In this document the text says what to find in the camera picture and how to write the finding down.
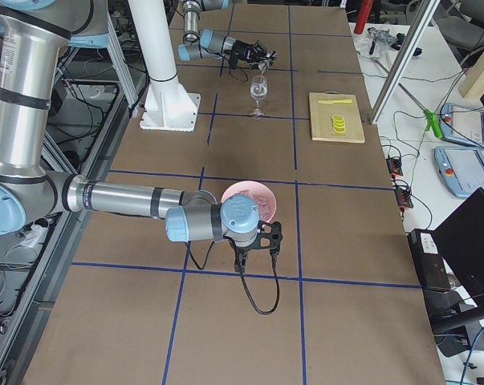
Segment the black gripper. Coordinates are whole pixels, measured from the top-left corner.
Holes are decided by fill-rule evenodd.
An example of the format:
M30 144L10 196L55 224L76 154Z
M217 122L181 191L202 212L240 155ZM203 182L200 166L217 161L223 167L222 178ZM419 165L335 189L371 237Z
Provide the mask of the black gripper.
M246 260L250 251L265 249L270 254L271 268L275 273L282 239L282 225L280 222L268 223L260 221L253 240L250 240L247 245L242 245L241 241L233 241L235 271L237 273L245 272Z
M276 51L265 51L266 46L259 40L254 44L235 40L230 49L230 68L237 68L238 62L243 61L249 68L256 68L266 59L277 59Z

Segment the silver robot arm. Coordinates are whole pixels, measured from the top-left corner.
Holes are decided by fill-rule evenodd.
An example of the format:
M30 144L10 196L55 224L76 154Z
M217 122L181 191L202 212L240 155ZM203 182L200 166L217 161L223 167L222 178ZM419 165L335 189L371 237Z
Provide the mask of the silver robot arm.
M266 71L274 65L278 53L269 51L259 40L249 44L211 29L200 29L203 13L224 10L229 4L230 1L183 1L184 28L182 44L177 48L179 59L224 59L231 70L236 70L238 63L244 62L250 69Z
M132 14L149 77L142 128L190 132L200 103L180 84L176 59L227 55L254 67L270 64L275 53L259 43L200 30L201 12L221 10L225 1L187 1L185 33L194 43L172 48L165 7L160 1L132 1ZM110 184L78 174L50 172L40 157L51 92L61 49L105 47L108 4L105 1L0 1L4 28L0 58L0 235L31 221L63 211L102 211L128 217L151 217L165 223L170 241L228 241L234 267L245 269L248 253L265 249L279 255L283 238L278 222L269 223L251 197L235 194L217 202L204 191Z

